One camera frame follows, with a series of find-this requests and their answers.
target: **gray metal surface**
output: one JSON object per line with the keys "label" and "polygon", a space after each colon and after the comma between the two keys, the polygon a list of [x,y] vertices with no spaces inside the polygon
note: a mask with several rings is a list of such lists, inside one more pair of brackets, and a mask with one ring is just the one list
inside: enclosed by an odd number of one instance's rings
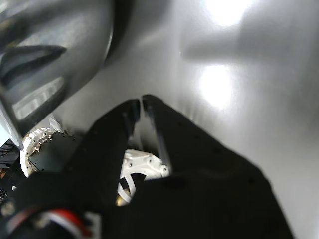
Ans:
{"label": "gray metal surface", "polygon": [[[56,119],[85,132],[120,102],[154,94],[259,165],[296,238],[317,239],[319,2],[136,0],[124,12],[104,69]],[[149,128],[137,136],[155,146]]]}
{"label": "gray metal surface", "polygon": [[0,123],[22,138],[103,65],[111,0],[0,0]]}

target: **white wire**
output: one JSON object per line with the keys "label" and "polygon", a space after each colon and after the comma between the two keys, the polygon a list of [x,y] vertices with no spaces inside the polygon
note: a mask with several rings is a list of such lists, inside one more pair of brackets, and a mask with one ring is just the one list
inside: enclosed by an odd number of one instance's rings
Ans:
{"label": "white wire", "polygon": [[51,221],[59,224],[67,231],[69,231],[75,238],[79,239],[82,238],[81,230],[71,221],[66,219],[65,217],[54,213],[54,212],[47,212],[42,214],[44,217],[49,218]]}
{"label": "white wire", "polygon": [[0,191],[0,204],[5,200],[6,195]]}

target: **cable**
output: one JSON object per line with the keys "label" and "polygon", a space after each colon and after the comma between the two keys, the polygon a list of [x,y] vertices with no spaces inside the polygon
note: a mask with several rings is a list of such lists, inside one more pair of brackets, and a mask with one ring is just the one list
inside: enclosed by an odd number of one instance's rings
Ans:
{"label": "cable", "polygon": [[80,238],[81,236],[90,237],[92,235],[81,219],[67,209],[53,209],[42,213],[42,215],[67,229],[76,238]]}
{"label": "cable", "polygon": [[13,218],[11,218],[7,225],[6,229],[8,231],[8,234],[10,235],[17,227],[19,227],[26,219],[30,218],[34,213],[38,212],[41,209],[41,207],[29,207],[18,214],[16,214]]}

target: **red wire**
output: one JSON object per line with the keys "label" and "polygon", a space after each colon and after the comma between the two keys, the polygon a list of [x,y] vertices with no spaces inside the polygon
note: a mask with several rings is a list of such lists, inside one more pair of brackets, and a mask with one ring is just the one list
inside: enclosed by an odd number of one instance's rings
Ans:
{"label": "red wire", "polygon": [[73,224],[75,224],[82,232],[82,234],[86,237],[91,236],[91,232],[85,227],[81,219],[79,219],[73,212],[63,209],[63,208],[57,208],[50,210],[53,213],[59,214],[60,216],[66,218],[67,220],[71,221]]}

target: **metal screw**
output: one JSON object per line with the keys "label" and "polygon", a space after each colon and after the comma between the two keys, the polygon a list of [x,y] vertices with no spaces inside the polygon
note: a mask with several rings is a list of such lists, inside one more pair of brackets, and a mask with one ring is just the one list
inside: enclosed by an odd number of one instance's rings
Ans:
{"label": "metal screw", "polygon": [[5,217],[12,215],[14,212],[15,208],[13,202],[7,202],[1,207],[1,214]]}

